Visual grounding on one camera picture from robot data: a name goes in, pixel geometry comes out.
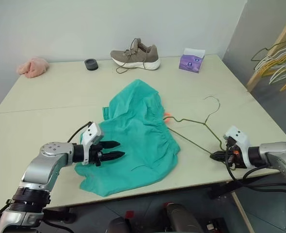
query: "pink cloth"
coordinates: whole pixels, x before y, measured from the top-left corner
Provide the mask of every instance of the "pink cloth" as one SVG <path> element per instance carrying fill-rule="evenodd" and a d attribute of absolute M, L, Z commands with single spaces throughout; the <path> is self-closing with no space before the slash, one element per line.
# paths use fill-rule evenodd
<path fill-rule="evenodd" d="M 34 78 L 45 73 L 48 67 L 48 62 L 43 58 L 34 57 L 28 62 L 18 66 L 16 72 L 18 74 L 24 74 L 27 78 Z"/>

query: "gray floor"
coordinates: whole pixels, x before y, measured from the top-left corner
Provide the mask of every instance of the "gray floor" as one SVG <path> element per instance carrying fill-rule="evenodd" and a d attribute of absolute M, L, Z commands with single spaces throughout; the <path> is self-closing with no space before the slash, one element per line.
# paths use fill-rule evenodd
<path fill-rule="evenodd" d="M 267 176 L 255 183 L 283 183 L 279 174 Z M 239 200 L 255 232 L 286 232 L 286 193 L 264 193 L 240 188 L 236 191 Z"/>
<path fill-rule="evenodd" d="M 265 177 L 256 183 L 276 182 L 283 182 L 278 174 Z M 75 233 L 104 233 L 111 220 L 119 216 L 124 217 L 126 211 L 134 211 L 131 224 L 135 232 L 146 233 L 151 229 L 153 232 L 159 232 L 161 229 L 158 229 L 155 223 L 164 203 L 175 202 L 186 206 L 198 219 L 224 217 L 231 233 L 248 233 L 231 195 L 210 200 L 206 195 L 207 190 L 209 190 L 208 187 L 177 190 L 75 207 L 71 211 L 78 215 L 77 221 L 64 225 Z M 262 193 L 248 188 L 240 188 L 236 193 L 256 233 L 286 232 L 285 193 Z M 43 233 L 66 233 L 45 223 L 42 223 L 38 229 Z"/>
<path fill-rule="evenodd" d="M 71 228 L 75 233 L 104 233 L 111 220 L 119 216 L 124 217 L 126 211 L 134 211 L 134 218 L 130 221 L 135 232 L 145 233 L 151 229 L 153 232 L 157 232 L 161 230 L 157 229 L 156 222 L 164 203 L 174 202 L 186 206 L 198 219 L 224 217 L 231 233 L 248 233 L 231 195 L 210 200 L 206 195 L 207 190 L 208 188 L 177 190 L 170 193 L 76 207 L 72 209 L 72 212 L 78 214 L 78 220 L 65 226 Z M 39 230 L 44 233 L 66 233 L 65 230 L 55 229 L 46 224 L 41 224 Z"/>

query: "sneaker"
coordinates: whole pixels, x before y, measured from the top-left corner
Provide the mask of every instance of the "sneaker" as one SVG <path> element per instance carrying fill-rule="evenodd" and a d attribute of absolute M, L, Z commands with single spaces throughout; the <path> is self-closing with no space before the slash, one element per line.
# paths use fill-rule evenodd
<path fill-rule="evenodd" d="M 152 45 L 147 47 L 141 43 L 141 39 L 139 38 L 135 38 L 132 41 L 130 50 L 112 51 L 111 58 L 119 65 L 116 69 L 117 72 L 121 67 L 127 69 L 142 68 L 154 70 L 160 66 L 160 59 L 158 58 L 156 46 Z"/>

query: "tissue box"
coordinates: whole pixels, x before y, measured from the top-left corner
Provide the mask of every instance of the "tissue box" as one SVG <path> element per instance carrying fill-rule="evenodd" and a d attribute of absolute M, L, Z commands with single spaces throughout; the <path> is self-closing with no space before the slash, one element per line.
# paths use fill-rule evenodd
<path fill-rule="evenodd" d="M 194 55 L 182 55 L 180 59 L 180 69 L 188 70 L 191 72 L 199 73 L 203 58 Z"/>

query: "white table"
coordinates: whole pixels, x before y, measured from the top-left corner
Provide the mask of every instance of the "white table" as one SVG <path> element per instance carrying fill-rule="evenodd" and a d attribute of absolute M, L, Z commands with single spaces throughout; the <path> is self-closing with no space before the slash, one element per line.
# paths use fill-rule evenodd
<path fill-rule="evenodd" d="M 217 97 L 221 108 L 210 117 L 208 125 L 219 137 L 231 125 L 236 125 L 247 133 L 254 146 L 286 141 L 283 131 L 217 56 L 207 56 L 199 74 L 179 70 L 177 58 L 162 60 L 157 71 L 137 69 L 119 75 L 115 73 L 116 66 L 106 61 L 99 62 L 100 68 L 106 64 L 103 72 L 99 69 L 93 73 L 85 71 L 83 64 L 74 62 L 52 64 L 51 75 L 47 72 L 44 77 L 31 80 L 20 77 L 0 105 L 0 112 L 7 112 L 0 113 L 0 207 L 16 191 L 25 168 L 38 155 L 41 145 L 66 141 L 88 120 L 101 122 L 102 106 L 107 106 L 114 95 L 136 78 L 157 89 L 166 111 L 177 118 L 203 121 L 218 106 L 213 98 L 203 99 L 208 95 Z M 20 97 L 18 91 L 28 97 Z M 202 125 L 170 121 L 168 126 L 210 151 L 218 150 L 218 142 Z M 103 198 L 80 190 L 83 177 L 76 174 L 74 166 L 66 167 L 61 170 L 49 206 L 82 204 L 230 180 L 222 163 L 211 160 L 206 152 L 179 136 L 174 135 L 174 138 L 181 147 L 179 162 L 162 181 Z M 241 178 L 245 171 L 238 169 L 234 175 Z M 273 172 L 266 169 L 254 175 Z"/>
<path fill-rule="evenodd" d="M 161 58 L 158 70 L 129 70 L 118 74 L 113 61 L 98 61 L 89 71 L 84 62 L 51 63 L 43 75 L 20 76 L 3 102 L 0 113 L 72 106 L 104 106 L 126 85 L 141 79 L 159 91 L 163 101 L 196 96 L 246 92 L 217 55 L 205 57 L 200 73 L 178 69 L 179 57 Z"/>

